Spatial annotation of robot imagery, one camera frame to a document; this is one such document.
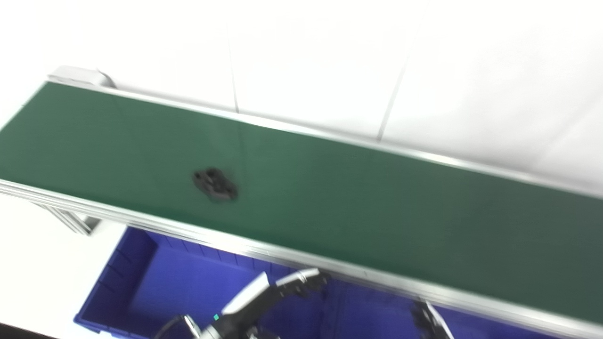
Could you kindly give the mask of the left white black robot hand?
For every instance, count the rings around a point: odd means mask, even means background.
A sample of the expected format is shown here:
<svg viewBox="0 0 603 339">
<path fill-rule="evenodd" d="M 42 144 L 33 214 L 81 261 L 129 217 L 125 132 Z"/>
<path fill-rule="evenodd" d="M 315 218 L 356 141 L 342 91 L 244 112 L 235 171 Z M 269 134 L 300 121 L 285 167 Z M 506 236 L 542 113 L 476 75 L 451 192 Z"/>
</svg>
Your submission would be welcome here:
<svg viewBox="0 0 603 339">
<path fill-rule="evenodd" d="M 247 339 L 262 316 L 282 300 L 308 298 L 327 285 L 330 274 L 318 268 L 298 270 L 274 281 L 261 273 L 224 306 L 213 328 L 222 339 Z"/>
</svg>

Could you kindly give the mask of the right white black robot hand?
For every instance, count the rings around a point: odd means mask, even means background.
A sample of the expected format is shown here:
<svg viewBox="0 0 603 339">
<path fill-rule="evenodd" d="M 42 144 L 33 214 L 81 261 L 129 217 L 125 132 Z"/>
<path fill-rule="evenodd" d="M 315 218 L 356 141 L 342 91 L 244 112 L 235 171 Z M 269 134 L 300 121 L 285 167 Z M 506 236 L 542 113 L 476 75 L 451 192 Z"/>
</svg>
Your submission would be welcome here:
<svg viewBox="0 0 603 339">
<path fill-rule="evenodd" d="M 428 301 L 414 300 L 411 314 L 421 339 L 454 339 L 444 318 Z"/>
</svg>

